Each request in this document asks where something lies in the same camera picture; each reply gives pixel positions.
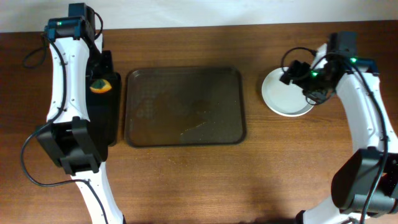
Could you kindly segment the yellow green sponge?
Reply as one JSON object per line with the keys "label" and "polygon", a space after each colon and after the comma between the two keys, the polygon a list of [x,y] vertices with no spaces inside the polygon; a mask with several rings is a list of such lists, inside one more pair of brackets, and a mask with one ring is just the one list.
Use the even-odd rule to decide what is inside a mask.
{"label": "yellow green sponge", "polygon": [[103,94],[112,89],[112,86],[109,81],[105,79],[98,79],[95,80],[91,85],[90,85],[90,91],[96,94]]}

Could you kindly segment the grey-white plate with sauce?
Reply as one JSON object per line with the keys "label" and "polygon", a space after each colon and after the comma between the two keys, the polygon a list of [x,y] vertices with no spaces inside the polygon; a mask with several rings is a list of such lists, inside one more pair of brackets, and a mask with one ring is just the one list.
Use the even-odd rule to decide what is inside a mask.
{"label": "grey-white plate with sauce", "polygon": [[313,105],[309,104],[302,89],[297,85],[282,83],[279,79],[283,75],[281,68],[271,71],[261,86],[261,95],[270,110],[285,116],[298,117],[308,113]]}

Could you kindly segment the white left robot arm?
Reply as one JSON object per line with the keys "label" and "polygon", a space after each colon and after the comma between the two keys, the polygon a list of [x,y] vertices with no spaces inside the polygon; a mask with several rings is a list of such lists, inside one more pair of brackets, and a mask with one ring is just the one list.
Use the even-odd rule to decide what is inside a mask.
{"label": "white left robot arm", "polygon": [[46,123],[35,136],[78,186],[93,223],[124,223],[106,173],[108,149],[117,140],[121,77],[96,30],[98,19],[85,3],[71,3],[67,17],[50,19],[45,26],[52,99]]}

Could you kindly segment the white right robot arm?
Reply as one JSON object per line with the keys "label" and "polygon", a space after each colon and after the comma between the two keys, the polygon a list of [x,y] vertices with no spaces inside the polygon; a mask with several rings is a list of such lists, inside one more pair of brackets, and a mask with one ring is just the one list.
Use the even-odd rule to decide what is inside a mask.
{"label": "white right robot arm", "polygon": [[397,134],[380,93],[375,60],[358,56],[357,34],[334,32],[311,50],[312,63],[292,61],[280,81],[294,84],[313,106],[337,96],[345,110],[353,155],[333,176],[330,196],[300,211],[294,223],[364,223],[397,213]]}

